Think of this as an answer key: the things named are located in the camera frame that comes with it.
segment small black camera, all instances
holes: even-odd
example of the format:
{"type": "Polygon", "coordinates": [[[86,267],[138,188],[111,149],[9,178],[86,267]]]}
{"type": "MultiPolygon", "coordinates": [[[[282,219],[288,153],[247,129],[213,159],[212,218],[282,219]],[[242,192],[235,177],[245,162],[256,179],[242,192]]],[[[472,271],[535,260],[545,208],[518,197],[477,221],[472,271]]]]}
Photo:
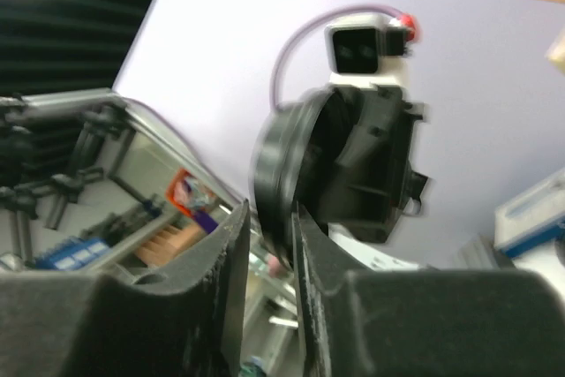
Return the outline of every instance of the small black camera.
{"type": "Polygon", "coordinates": [[[330,27],[330,63],[338,74],[376,74],[379,70],[380,30],[375,26],[330,27]]]}

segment lab equipment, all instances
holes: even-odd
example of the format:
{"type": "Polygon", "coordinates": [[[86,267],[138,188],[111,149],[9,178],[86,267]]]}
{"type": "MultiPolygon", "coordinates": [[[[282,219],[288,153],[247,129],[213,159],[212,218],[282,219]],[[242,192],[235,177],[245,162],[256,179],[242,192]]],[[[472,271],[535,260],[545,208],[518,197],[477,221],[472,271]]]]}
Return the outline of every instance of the lab equipment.
{"type": "Polygon", "coordinates": [[[116,102],[103,106],[99,112],[88,110],[82,114],[83,130],[72,151],[68,170],[65,174],[52,177],[58,193],[53,200],[47,219],[46,227],[48,229],[58,229],[67,204],[79,201],[79,195],[84,191],[87,184],[84,174],[85,172],[93,172],[91,169],[85,170],[85,164],[90,161],[94,154],[96,141],[108,136],[118,139],[122,134],[126,127],[124,109],[125,104],[123,102],[116,102]]]}
{"type": "MultiPolygon", "coordinates": [[[[410,149],[424,114],[405,98],[404,71],[402,57],[380,57],[377,74],[335,72],[312,98],[278,105],[259,144],[258,218],[294,269],[304,375],[559,375],[565,320],[538,276],[375,273],[328,237],[336,219],[384,242],[409,204],[419,212],[427,177],[411,169],[410,149]]],[[[94,273],[1,278],[1,371],[237,375],[252,211],[233,206],[210,235],[133,285],[94,273]],[[37,307],[37,293],[49,307],[37,307]]]]}

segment white wall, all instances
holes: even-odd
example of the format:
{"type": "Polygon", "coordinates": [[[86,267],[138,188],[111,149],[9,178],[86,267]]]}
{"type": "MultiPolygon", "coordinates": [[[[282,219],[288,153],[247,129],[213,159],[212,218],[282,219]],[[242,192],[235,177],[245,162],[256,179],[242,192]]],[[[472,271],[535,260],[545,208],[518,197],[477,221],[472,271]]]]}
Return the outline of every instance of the white wall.
{"type": "MultiPolygon", "coordinates": [[[[565,165],[565,76],[544,58],[565,8],[531,0],[157,0],[115,89],[170,117],[209,165],[249,195],[268,79],[296,27],[340,5],[415,14],[413,100],[431,106],[414,148],[435,179],[410,231],[485,232],[493,209],[565,165]]],[[[322,34],[299,50],[283,98],[327,81],[322,34]]]]}

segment purple cable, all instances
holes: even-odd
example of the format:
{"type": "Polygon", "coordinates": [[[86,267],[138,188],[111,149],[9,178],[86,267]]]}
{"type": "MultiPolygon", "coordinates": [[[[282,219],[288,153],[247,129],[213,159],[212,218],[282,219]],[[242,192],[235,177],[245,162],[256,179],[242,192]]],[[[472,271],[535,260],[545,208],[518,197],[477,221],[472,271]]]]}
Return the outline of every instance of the purple cable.
{"type": "Polygon", "coordinates": [[[283,78],[283,72],[285,71],[285,66],[290,58],[290,54],[294,51],[296,46],[313,30],[326,24],[331,19],[337,19],[343,15],[351,15],[353,13],[365,13],[365,12],[375,12],[384,13],[392,18],[400,18],[403,13],[390,6],[381,4],[358,4],[354,6],[346,6],[344,8],[339,8],[330,12],[326,12],[318,17],[306,22],[302,25],[284,44],[276,59],[275,66],[273,67],[273,72],[271,73],[271,83],[270,83],[270,103],[271,110],[278,111],[279,107],[279,92],[281,80],[283,78]]]}
{"type": "Polygon", "coordinates": [[[212,233],[218,226],[214,218],[204,211],[192,212],[192,219],[208,234],[212,233]]]}

